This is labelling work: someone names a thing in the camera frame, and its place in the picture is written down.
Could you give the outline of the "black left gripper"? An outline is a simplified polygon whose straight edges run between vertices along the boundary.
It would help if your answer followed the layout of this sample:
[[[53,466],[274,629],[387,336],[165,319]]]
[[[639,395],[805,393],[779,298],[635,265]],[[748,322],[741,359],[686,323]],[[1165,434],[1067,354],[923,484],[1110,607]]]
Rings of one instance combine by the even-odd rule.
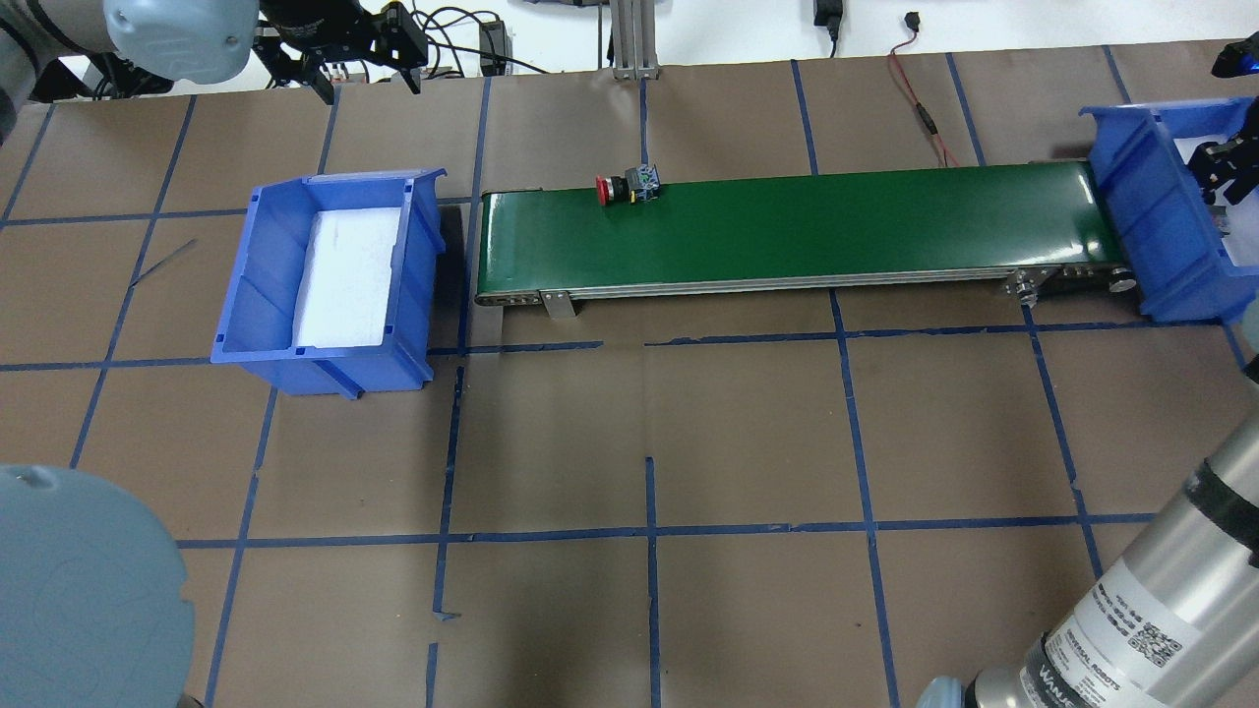
[[[400,1],[370,13],[360,1],[261,1],[253,52],[274,84],[307,84],[332,103],[332,83],[320,71],[361,62],[392,68],[421,94],[429,37]]]

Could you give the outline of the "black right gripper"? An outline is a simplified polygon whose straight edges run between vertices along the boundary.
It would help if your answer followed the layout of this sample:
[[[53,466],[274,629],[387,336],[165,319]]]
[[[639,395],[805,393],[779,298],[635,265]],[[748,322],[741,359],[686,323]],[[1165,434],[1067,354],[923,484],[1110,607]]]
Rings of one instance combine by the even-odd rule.
[[[1199,144],[1191,152],[1187,169],[1206,207],[1215,207],[1219,194],[1228,205],[1240,205],[1258,186],[1256,130],[1240,130],[1222,144]]]

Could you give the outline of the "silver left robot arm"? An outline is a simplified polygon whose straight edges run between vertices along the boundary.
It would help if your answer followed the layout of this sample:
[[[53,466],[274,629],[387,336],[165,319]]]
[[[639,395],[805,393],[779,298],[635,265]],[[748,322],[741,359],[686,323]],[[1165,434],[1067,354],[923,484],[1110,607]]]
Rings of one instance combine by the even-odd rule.
[[[319,165],[297,89],[26,110],[3,149],[3,704],[417,707],[449,399],[208,362],[247,181]]]

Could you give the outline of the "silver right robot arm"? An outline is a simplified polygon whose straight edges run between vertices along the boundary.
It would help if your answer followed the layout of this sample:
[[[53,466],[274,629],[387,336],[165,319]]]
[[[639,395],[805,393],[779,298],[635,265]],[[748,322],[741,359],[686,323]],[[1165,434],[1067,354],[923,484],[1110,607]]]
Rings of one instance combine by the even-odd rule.
[[[1097,113],[1090,166],[1155,328],[1216,320],[1256,345],[1256,125],[1236,105]],[[1020,665],[940,678],[922,707],[1209,707],[1256,669],[1256,363],[1167,399],[1129,351],[1097,358],[1141,403],[1066,391],[1075,482],[1093,510],[1162,501]]]

